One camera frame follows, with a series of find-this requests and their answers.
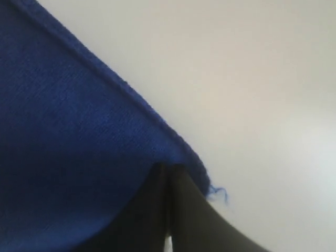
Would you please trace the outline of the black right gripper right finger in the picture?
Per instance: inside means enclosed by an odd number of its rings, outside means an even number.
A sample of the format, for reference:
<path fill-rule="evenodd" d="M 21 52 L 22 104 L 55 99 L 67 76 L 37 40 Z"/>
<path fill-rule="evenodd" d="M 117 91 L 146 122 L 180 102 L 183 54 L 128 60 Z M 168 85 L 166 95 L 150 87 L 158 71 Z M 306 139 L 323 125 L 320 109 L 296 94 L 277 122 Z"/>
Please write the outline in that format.
<path fill-rule="evenodd" d="M 171 167 L 168 188 L 173 251 L 266 251 L 214 210 L 184 166 Z"/>

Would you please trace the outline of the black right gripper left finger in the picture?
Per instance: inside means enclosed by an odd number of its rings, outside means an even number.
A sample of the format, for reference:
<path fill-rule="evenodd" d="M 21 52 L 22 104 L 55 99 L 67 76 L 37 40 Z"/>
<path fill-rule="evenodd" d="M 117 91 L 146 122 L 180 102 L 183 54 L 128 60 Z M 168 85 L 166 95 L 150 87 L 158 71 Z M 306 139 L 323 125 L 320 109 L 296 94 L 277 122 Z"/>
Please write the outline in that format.
<path fill-rule="evenodd" d="M 154 165 L 116 218 L 72 251 L 164 251 L 167 178 L 166 166 Z"/>

